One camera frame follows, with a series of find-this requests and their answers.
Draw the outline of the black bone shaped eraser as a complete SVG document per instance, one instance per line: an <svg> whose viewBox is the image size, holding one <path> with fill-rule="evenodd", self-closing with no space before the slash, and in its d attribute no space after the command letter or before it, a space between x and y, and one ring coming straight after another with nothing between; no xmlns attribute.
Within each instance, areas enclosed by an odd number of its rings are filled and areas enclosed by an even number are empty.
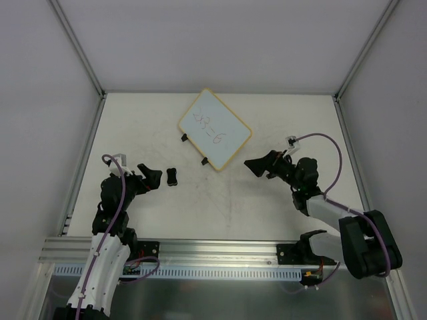
<svg viewBox="0 0 427 320"><path fill-rule="evenodd" d="M167 173L167 185L169 187L176 186L178 184L177 182L177 170L176 168L168 168L166 170Z"/></svg>

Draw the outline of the yellow framed whiteboard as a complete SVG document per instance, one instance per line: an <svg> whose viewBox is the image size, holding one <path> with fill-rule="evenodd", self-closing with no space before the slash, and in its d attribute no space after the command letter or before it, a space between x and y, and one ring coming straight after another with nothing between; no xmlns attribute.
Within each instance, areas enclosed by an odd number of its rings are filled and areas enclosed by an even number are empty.
<svg viewBox="0 0 427 320"><path fill-rule="evenodd" d="M212 90L205 88L178 122L193 146L216 170L223 170L253 135Z"/></svg>

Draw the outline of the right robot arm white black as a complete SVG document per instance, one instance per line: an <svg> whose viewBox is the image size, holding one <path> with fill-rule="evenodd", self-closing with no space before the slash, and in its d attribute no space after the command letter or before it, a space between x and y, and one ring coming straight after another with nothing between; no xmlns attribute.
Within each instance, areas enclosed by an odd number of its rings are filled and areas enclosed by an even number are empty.
<svg viewBox="0 0 427 320"><path fill-rule="evenodd" d="M306 243L298 254L305 263L315 263L321 256L344 263L350 274L362 279L370 276L387 277L403 265L402 254L378 210L358 212L338 203L318 186L318 163L309 157L292 163L289 155L271 150L266 156L249 159L245 166L256 176L280 178L290 186L297 211L338 231L337 236L326 231L306 235Z"/></svg>

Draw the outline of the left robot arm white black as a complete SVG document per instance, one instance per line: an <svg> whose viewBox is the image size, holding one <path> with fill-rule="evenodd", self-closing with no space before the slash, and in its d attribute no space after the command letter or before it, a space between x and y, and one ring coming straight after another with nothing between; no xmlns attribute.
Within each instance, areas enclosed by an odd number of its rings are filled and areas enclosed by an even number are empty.
<svg viewBox="0 0 427 320"><path fill-rule="evenodd" d="M162 171L141 163L137 166L141 171L138 175L119 159L109 160L107 165L116 168L101 182L89 256L74 292L66 306L55 309L54 319L109 319L125 264L132 259L159 263L156 256L137 256L139 243L135 229L127 226L127 208L136 196L159 188Z"/></svg>

